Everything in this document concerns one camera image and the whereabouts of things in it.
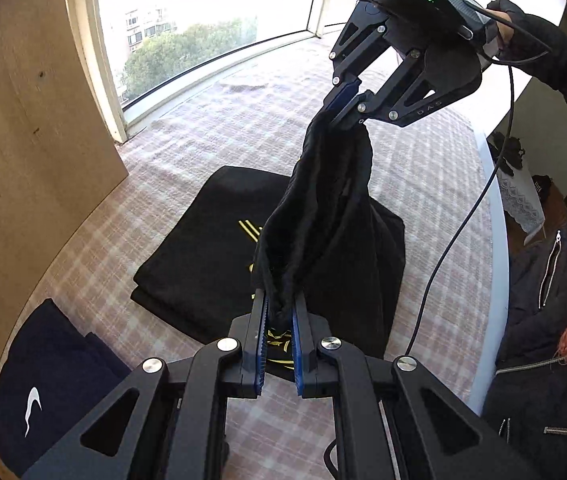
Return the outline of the right forearm in black sleeve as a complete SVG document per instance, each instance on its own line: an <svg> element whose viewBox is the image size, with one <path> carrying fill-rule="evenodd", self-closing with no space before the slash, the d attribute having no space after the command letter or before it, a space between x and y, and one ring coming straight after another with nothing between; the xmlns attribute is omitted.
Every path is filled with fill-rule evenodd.
<svg viewBox="0 0 567 480"><path fill-rule="evenodd" d="M493 0L488 9L515 11L511 27L515 34L509 44L514 61L522 70L560 92L567 103L567 34L549 21L523 12L510 0Z"/></svg>

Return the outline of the person's right hand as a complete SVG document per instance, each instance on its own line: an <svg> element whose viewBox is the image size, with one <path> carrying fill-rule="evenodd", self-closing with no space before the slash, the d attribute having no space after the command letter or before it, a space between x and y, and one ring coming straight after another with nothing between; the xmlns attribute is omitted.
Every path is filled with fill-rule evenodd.
<svg viewBox="0 0 567 480"><path fill-rule="evenodd" d="M484 53L489 58L497 58L501 62L513 61L515 58L509 50L515 30L511 27L515 11L509 8L486 9L489 13L491 25L489 25L489 36L491 40L484 47Z"/></svg>

